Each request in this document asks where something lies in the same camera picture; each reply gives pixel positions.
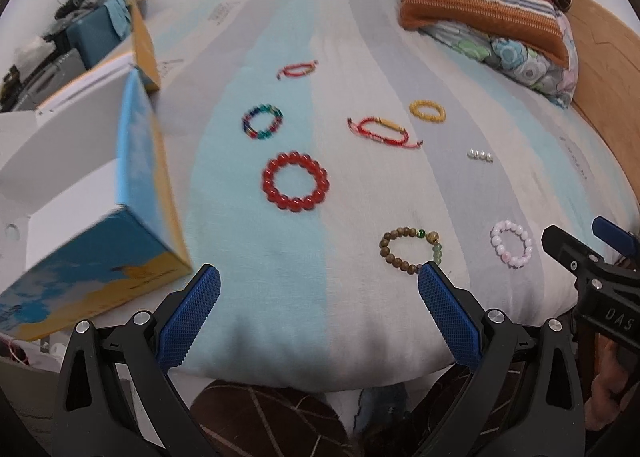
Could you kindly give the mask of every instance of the box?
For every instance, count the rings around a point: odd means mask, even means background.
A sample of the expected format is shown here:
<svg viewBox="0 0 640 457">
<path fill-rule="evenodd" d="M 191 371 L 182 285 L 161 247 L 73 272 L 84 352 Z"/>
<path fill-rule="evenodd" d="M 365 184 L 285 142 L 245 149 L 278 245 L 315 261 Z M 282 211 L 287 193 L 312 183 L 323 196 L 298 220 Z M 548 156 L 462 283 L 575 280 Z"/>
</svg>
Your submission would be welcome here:
<svg viewBox="0 0 640 457">
<path fill-rule="evenodd" d="M 153 47 L 136 8 L 132 20 L 132 50 L 44 102 L 0 168 L 0 331 L 16 338 L 191 273 L 146 92 L 159 88 Z"/>
</svg>

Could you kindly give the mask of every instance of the red string bracelet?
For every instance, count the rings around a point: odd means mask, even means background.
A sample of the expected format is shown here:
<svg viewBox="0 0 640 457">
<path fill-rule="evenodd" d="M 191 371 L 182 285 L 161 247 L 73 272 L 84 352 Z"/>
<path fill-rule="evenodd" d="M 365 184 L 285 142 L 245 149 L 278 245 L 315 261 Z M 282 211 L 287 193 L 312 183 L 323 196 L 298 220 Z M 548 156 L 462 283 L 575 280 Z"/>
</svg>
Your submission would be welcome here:
<svg viewBox="0 0 640 457">
<path fill-rule="evenodd" d="M 364 125 L 369 123 L 377 123 L 386 127 L 390 130 L 395 130 L 396 132 L 400 132 L 402 134 L 402 140 L 394 140 L 392 138 L 386 138 L 385 136 L 380 136 L 375 132 L 371 132 L 364 128 Z M 365 138 L 369 138 L 375 142 L 384 143 L 385 145 L 391 145 L 392 147 L 401 147 L 401 148 L 420 148 L 422 146 L 422 141 L 419 141 L 415 144 L 407 144 L 409 141 L 409 132 L 406 131 L 404 127 L 397 125 L 389 120 L 384 118 L 364 118 L 359 124 L 353 123 L 351 118 L 347 118 L 347 125 L 349 126 L 351 132 L 357 134 L 359 136 L 363 136 Z"/>
<path fill-rule="evenodd" d="M 278 80 L 282 77 L 282 75 L 287 78 L 300 78 L 302 76 L 307 76 L 316 70 L 316 65 L 318 65 L 318 60 L 314 60 L 313 62 L 305 62 L 305 63 L 294 63 L 292 65 L 287 65 L 278 71 L 277 78 Z"/>
<path fill-rule="evenodd" d="M 284 195 L 278 191 L 273 184 L 276 172 L 287 164 L 298 164 L 316 179 L 316 189 L 306 197 L 292 197 Z M 270 202 L 276 203 L 281 210 L 289 209 L 292 212 L 312 210 L 316 204 L 324 201 L 329 190 L 329 180 L 326 178 L 326 170 L 320 166 L 318 161 L 312 160 L 308 154 L 300 154 L 293 151 L 288 154 L 278 154 L 277 158 L 267 163 L 267 168 L 262 172 L 262 190 L 266 193 Z"/>
</svg>

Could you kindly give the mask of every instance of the wooden bead bracelet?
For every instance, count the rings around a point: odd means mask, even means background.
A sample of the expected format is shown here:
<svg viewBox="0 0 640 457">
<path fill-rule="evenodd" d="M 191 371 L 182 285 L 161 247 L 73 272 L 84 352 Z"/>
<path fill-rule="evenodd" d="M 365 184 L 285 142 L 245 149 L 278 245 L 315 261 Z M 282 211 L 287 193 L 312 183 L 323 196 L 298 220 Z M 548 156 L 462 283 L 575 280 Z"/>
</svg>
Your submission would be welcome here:
<svg viewBox="0 0 640 457">
<path fill-rule="evenodd" d="M 300 78 L 302 76 L 307 76 L 316 70 L 316 65 L 318 65 L 318 60 L 314 60 L 313 62 L 304 62 L 304 63 L 294 63 L 292 65 L 287 65 L 278 71 L 278 75 L 276 76 L 278 80 L 282 78 L 282 75 L 287 78 Z"/>
<path fill-rule="evenodd" d="M 273 121 L 271 122 L 271 125 L 264 130 L 254 130 L 251 126 L 251 120 L 258 114 L 262 113 L 272 114 Z M 265 140 L 270 138 L 276 130 L 278 130 L 281 123 L 282 111 L 280 111 L 280 109 L 273 105 L 260 105 L 258 107 L 254 107 L 242 117 L 242 130 L 244 130 L 244 133 L 252 138 L 252 140 Z"/>
<path fill-rule="evenodd" d="M 371 132 L 370 130 L 367 130 L 364 128 L 364 126 L 369 123 L 377 123 L 379 125 L 382 125 L 383 127 L 386 127 L 387 129 L 400 132 L 402 134 L 402 139 L 394 140 L 392 138 L 386 138 L 384 136 L 380 136 L 379 134 Z M 401 127 L 400 125 L 395 124 L 392 121 L 386 120 L 384 118 L 375 118 L 375 117 L 364 118 L 357 125 L 353 123 L 353 120 L 351 118 L 347 118 L 347 125 L 349 126 L 349 129 L 351 130 L 351 132 L 353 132 L 354 134 L 363 136 L 365 138 L 369 138 L 370 140 L 373 140 L 375 142 L 384 143 L 385 145 L 391 145 L 393 147 L 402 147 L 402 148 L 420 148 L 422 146 L 422 142 L 417 142 L 416 144 L 413 144 L 413 145 L 407 144 L 407 142 L 409 141 L 409 132 L 407 132 L 404 127 Z"/>
<path fill-rule="evenodd" d="M 440 236 L 437 231 L 426 233 L 424 230 L 416 230 L 415 228 L 398 228 L 397 230 L 385 233 L 380 241 L 380 256 L 387 263 L 397 267 L 401 271 L 405 271 L 409 275 L 420 273 L 422 264 L 412 264 L 405 262 L 396 257 L 389 249 L 389 242 L 396 240 L 398 237 L 418 237 L 419 239 L 427 239 L 427 242 L 433 246 L 433 262 L 440 265 L 442 262 L 442 245 L 440 244 Z"/>
<path fill-rule="evenodd" d="M 297 164 L 316 179 L 316 189 L 306 197 L 292 197 L 278 192 L 273 183 L 276 172 L 287 164 Z M 300 154 L 293 151 L 288 154 L 278 154 L 277 158 L 270 160 L 267 167 L 262 172 L 262 190 L 266 193 L 270 202 L 276 203 L 281 210 L 289 209 L 294 213 L 302 210 L 312 210 L 316 204 L 324 201 L 326 193 L 329 190 L 329 180 L 324 168 L 316 160 L 312 160 L 308 154 Z"/>
</svg>

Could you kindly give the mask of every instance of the bedsheet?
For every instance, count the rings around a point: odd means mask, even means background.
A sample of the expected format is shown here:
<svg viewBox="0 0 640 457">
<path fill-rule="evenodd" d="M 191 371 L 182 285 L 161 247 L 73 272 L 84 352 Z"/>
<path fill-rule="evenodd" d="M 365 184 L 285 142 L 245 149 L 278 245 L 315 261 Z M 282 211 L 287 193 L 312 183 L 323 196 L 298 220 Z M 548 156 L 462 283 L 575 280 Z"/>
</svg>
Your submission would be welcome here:
<svg viewBox="0 0 640 457">
<path fill-rule="evenodd" d="M 209 262 L 222 275 L 220 299 L 183 371 L 310 391 L 414 379 L 451 356 L 416 278 L 380 257 L 383 233 L 437 231 L 442 269 L 456 286 L 513 321 L 540 325 L 575 301 L 571 276 L 542 252 L 543 229 L 557 224 L 613 261 L 591 220 L 602 214 L 638 227 L 620 166 L 574 110 L 402 30 L 395 0 L 196 0 L 149 27 L 163 78 L 156 109 L 186 241 L 194 267 Z M 283 66 L 309 60 L 318 60 L 310 76 L 276 79 Z M 443 105 L 446 121 L 411 115 L 417 99 Z M 264 141 L 242 132 L 242 115 L 259 104 L 284 115 Z M 370 115 L 406 127 L 422 148 L 350 132 L 347 117 Z M 495 162 L 470 160 L 470 148 Z M 281 211 L 260 188 L 268 160 L 289 150 L 328 171 L 327 199 L 312 212 Z M 311 188 L 293 168 L 277 184 L 288 195 Z M 501 263 L 490 244 L 504 219 L 534 240 L 522 269 Z M 404 260 L 431 258 L 424 241 L 394 242 Z M 515 239 L 505 242 L 518 249 Z M 152 309 L 168 291 L 118 313 Z M 105 323 L 109 314 L 98 322 Z"/>
</svg>

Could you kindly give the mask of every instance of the folded blanket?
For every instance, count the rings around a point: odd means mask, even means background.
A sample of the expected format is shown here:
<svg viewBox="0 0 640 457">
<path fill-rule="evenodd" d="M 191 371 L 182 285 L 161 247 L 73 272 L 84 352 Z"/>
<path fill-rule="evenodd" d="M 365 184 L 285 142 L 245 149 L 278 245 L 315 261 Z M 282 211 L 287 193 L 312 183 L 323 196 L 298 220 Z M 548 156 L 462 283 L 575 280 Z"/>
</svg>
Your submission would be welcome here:
<svg viewBox="0 0 640 457">
<path fill-rule="evenodd" d="M 551 0 L 401 0 L 399 21 L 406 30 L 440 20 L 456 20 L 491 36 L 517 40 L 569 69 L 569 54 Z"/>
</svg>

